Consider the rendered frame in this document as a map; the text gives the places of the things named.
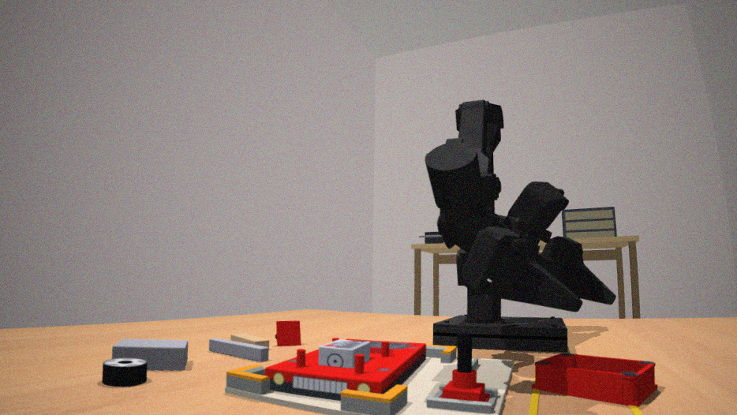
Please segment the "red rectangular shell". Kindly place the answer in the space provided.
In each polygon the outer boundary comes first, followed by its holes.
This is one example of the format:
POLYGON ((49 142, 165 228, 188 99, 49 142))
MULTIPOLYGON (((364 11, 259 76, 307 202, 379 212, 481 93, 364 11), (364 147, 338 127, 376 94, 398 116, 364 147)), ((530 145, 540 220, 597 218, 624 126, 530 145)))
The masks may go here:
POLYGON ((653 361, 560 353, 535 362, 532 389, 640 406, 658 386, 653 361))

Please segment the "black tyre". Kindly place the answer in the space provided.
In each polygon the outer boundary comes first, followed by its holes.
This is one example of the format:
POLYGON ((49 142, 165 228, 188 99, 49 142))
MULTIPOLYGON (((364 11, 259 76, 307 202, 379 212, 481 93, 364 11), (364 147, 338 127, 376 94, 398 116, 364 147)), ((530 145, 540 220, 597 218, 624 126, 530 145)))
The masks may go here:
POLYGON ((147 381, 148 362, 136 358, 117 358, 103 362, 103 384, 131 387, 147 381))

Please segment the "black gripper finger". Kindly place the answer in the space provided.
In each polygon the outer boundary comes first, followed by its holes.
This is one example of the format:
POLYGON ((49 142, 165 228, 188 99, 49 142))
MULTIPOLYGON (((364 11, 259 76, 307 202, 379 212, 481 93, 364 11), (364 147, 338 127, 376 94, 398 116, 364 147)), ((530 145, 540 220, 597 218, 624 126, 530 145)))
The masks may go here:
POLYGON ((582 254, 581 246, 572 245, 557 280, 578 298, 611 305, 616 295, 584 265, 582 254))
POLYGON ((582 299, 537 263, 529 240, 511 242, 488 296, 569 312, 582 306, 582 299))

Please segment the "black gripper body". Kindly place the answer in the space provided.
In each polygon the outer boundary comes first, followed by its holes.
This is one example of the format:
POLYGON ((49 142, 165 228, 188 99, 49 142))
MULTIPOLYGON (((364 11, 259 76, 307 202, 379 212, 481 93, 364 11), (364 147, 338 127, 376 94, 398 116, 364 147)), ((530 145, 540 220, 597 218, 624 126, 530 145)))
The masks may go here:
POLYGON ((537 263, 548 273, 557 278, 572 245, 582 244, 568 237, 554 237, 547 242, 541 254, 538 245, 542 234, 526 233, 518 229, 502 228, 493 220, 504 222, 506 216, 485 211, 470 224, 464 237, 464 248, 467 252, 466 262, 462 268, 463 286, 472 290, 477 296, 488 295, 491 282, 495 278, 500 264, 505 257, 511 242, 520 239, 521 234, 528 234, 533 254, 537 263))

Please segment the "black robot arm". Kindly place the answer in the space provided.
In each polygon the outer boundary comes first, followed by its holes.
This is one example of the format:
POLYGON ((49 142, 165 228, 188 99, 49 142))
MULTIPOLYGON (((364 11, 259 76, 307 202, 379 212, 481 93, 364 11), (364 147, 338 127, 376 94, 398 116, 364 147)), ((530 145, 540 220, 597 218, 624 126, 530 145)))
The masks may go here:
MULTIPOLYGON (((502 192, 500 179, 493 170, 493 152, 501 141, 503 110, 489 101, 474 100, 459 104, 455 115, 458 138, 447 139, 431 150, 425 156, 425 165, 434 201, 440 209, 436 223, 439 234, 449 249, 455 245, 460 248, 456 266, 458 285, 463 286, 466 231, 478 215, 494 212, 494 200, 502 192)), ((522 190, 504 222, 493 222, 510 230, 542 234, 541 240, 547 243, 552 236, 548 227, 568 204, 562 189, 547 181, 532 181, 522 190)), ((499 298, 477 296, 467 289, 467 307, 465 323, 504 323, 499 298)))

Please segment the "tan flat bar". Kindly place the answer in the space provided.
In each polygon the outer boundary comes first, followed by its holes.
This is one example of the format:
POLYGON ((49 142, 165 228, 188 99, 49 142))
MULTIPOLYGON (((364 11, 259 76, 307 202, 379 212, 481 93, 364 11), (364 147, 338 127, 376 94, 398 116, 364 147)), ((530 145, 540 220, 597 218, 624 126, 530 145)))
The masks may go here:
POLYGON ((245 333, 244 334, 231 334, 230 340, 235 341, 235 342, 243 342, 243 343, 248 343, 248 344, 253 344, 253 345, 258 345, 258 346, 264 346, 264 347, 268 347, 269 349, 269 340, 258 337, 258 336, 254 336, 254 335, 249 335, 245 333))

